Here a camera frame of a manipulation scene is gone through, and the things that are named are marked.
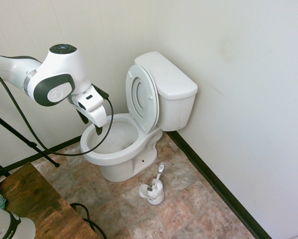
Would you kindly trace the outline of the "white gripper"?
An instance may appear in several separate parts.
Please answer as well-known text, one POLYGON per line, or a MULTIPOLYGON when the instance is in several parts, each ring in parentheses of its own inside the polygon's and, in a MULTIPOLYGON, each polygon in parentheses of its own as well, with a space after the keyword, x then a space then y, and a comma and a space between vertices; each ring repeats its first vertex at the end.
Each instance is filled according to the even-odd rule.
POLYGON ((90 86, 86 91, 79 94, 70 94, 69 102, 73 105, 84 124, 89 120, 95 124, 97 135, 102 134, 102 126, 107 123, 107 115, 103 107, 103 97, 90 86))

